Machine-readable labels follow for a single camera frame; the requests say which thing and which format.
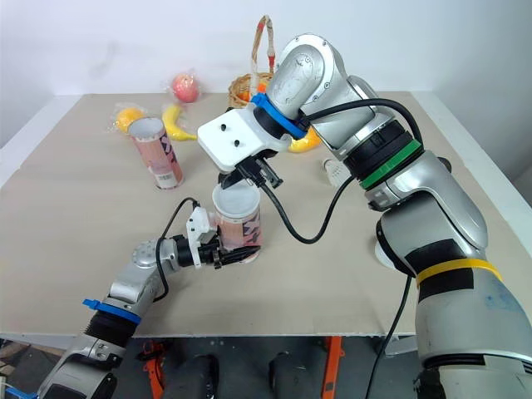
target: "basket handle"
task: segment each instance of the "basket handle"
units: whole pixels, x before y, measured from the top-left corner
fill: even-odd
[[[259,85],[259,71],[257,68],[257,50],[259,49],[260,39],[263,36],[264,26],[268,31],[268,63],[269,73],[273,74],[273,64],[275,63],[275,49],[273,48],[273,24],[268,15],[260,18],[257,24],[257,31],[255,32],[255,39],[253,41],[253,50],[251,51],[251,79],[249,80],[249,94],[254,96],[257,93],[257,86]]]

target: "yellow tape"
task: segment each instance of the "yellow tape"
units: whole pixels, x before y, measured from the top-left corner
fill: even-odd
[[[450,260],[448,262],[443,262],[441,264],[435,264],[426,268],[416,277],[417,287],[419,284],[426,278],[435,276],[439,273],[448,272],[450,270],[457,270],[458,268],[482,268],[492,272],[500,281],[502,281],[502,276],[499,271],[495,268],[493,264],[482,259],[456,259]]]

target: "can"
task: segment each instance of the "can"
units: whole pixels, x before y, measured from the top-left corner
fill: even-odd
[[[140,118],[127,129],[144,164],[162,190],[174,189],[183,183],[183,171],[175,157],[165,125],[159,118]]]
[[[260,192],[257,187],[245,180],[225,190],[217,185],[213,190],[213,202],[220,239],[227,250],[262,245]]]

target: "red apple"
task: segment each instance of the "red apple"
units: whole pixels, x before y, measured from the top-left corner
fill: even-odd
[[[198,84],[193,76],[180,73],[172,81],[172,91],[178,100],[194,102],[198,99]]]

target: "wicker basket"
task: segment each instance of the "wicker basket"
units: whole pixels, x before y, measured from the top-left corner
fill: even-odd
[[[257,71],[257,50],[259,49],[260,39],[263,36],[264,26],[268,31],[268,63],[269,72]],[[248,105],[248,101],[243,100],[239,95],[249,93],[249,98],[257,93],[259,84],[268,85],[273,76],[273,65],[275,63],[275,49],[273,48],[273,25],[272,20],[268,15],[260,18],[255,32],[255,39],[253,42],[253,50],[251,51],[251,73],[237,77],[229,86],[229,106],[233,108],[244,108]]]

